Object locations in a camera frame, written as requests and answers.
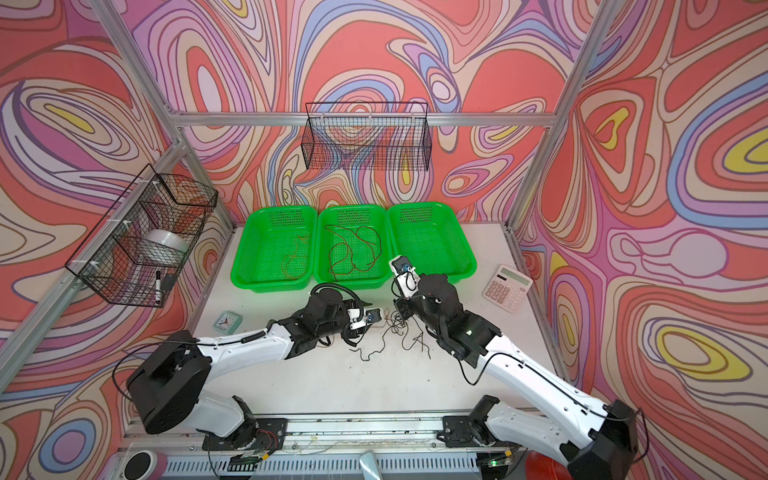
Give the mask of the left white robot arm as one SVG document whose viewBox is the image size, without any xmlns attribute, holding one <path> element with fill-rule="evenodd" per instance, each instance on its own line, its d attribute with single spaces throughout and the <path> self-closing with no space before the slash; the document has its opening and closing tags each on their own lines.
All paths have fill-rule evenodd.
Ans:
<svg viewBox="0 0 768 480">
<path fill-rule="evenodd" d="M 210 380 L 295 358 L 335 335 L 353 346 L 381 320 L 381 310 L 352 290 L 322 283 L 312 288 L 303 308 L 262 329 L 223 337 L 172 334 L 129 376 L 128 396 L 150 435 L 184 426 L 228 438 L 251 428 L 253 414 L 239 397 L 208 391 Z"/>
</svg>

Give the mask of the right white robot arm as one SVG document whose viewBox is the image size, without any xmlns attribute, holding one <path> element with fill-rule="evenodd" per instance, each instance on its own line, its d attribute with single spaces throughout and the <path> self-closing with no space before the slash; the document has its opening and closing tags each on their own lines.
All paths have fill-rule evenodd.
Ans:
<svg viewBox="0 0 768 480">
<path fill-rule="evenodd" d="M 401 272 L 393 282 L 403 318 L 422 321 L 461 369 L 495 378 L 537 409 L 532 415 L 483 396 L 465 418 L 474 443 L 526 448 L 563 465 L 574 479 L 628 475 L 639 453 L 637 410 L 620 400 L 607 404 L 542 367 L 499 327 L 465 309 L 446 275 Z"/>
</svg>

